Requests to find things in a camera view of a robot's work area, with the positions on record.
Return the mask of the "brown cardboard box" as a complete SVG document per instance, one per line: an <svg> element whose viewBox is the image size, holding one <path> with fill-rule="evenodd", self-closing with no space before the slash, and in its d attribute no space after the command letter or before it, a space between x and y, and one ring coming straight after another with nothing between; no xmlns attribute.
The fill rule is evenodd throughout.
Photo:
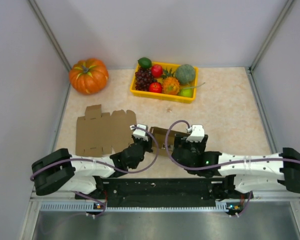
<svg viewBox="0 0 300 240"><path fill-rule="evenodd" d="M154 136L156 139L159 150L158 150L158 155L159 156L164 156L167 157L167 151L166 151L166 145L165 145L165 139L166 139L166 133L167 129L157 127L157 126L152 126L149 130L149 132ZM185 132L180 132L180 131L174 131L171 130L168 134L167 138L167 149L169 153L172 155L173 150L174 150L174 142L175 142L175 137L188 137L190 134L185 133Z"/></svg>

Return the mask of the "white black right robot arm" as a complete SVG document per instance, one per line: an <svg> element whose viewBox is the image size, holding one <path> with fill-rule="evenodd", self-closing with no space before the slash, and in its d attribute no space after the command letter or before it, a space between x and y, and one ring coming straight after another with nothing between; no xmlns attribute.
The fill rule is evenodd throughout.
<svg viewBox="0 0 300 240"><path fill-rule="evenodd" d="M171 157L189 174L204 178L223 177L229 198L255 190L280 190L300 194L300 153L291 147L270 155L234 155L207 151L208 136L190 142L177 134Z"/></svg>

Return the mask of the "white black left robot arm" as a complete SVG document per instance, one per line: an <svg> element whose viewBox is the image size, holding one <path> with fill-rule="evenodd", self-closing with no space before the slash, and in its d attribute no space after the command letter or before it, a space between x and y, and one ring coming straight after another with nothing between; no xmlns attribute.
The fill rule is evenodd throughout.
<svg viewBox="0 0 300 240"><path fill-rule="evenodd" d="M104 157L78 156L60 148L32 164L30 180L38 196L70 191L96 199L104 191L101 179L139 173L136 168L145 153L153 151L151 144L151 141L137 140L121 152Z"/></svg>

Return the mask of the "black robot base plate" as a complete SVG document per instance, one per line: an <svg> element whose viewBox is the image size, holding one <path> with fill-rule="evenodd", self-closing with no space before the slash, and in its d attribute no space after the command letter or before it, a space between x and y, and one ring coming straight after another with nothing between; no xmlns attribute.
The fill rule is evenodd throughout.
<svg viewBox="0 0 300 240"><path fill-rule="evenodd" d="M212 207L217 201L243 200L232 177L222 178L104 178L89 197L108 207Z"/></svg>

